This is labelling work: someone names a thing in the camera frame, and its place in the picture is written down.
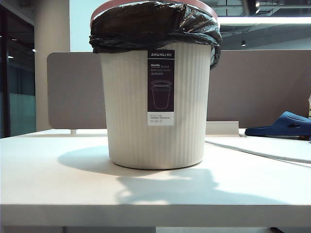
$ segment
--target white table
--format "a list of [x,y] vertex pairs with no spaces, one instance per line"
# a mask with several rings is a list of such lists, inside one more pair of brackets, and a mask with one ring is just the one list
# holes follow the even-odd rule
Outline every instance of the white table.
[[4,226],[311,226],[310,167],[206,144],[196,166],[129,169],[109,160],[106,130],[0,146]]

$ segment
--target black garbage bag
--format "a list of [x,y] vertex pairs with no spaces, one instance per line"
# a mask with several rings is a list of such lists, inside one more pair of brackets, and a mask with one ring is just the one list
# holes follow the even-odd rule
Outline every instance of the black garbage bag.
[[182,3],[134,2],[103,12],[91,24],[94,53],[158,49],[182,42],[212,46],[210,67],[222,42],[215,18]]

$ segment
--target blue slipper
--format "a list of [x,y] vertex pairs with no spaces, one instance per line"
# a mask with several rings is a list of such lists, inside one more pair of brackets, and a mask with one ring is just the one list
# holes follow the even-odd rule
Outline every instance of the blue slipper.
[[311,119],[284,112],[272,125],[259,128],[248,128],[249,136],[310,136]]

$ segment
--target trash can lid rim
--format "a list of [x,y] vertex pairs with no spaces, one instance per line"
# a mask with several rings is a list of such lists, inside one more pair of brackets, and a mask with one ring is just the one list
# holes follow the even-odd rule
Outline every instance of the trash can lid rim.
[[191,5],[194,7],[197,7],[204,11],[205,13],[209,14],[210,16],[214,17],[218,23],[218,16],[216,12],[205,3],[199,1],[199,0],[109,0],[105,2],[104,4],[100,5],[92,14],[91,21],[90,21],[90,27],[92,26],[92,22],[95,19],[96,16],[98,16],[101,12],[106,11],[110,8],[124,5],[128,3],[134,3],[134,2],[144,2],[144,1],[158,1],[158,2],[165,2],[165,3],[183,3],[187,5]]

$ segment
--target trash can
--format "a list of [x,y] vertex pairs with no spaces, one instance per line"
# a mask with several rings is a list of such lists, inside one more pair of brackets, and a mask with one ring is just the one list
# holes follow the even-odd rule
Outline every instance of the trash can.
[[202,160],[209,68],[220,43],[217,15],[197,0],[111,0],[93,13],[90,44],[101,53],[113,163],[171,169]]

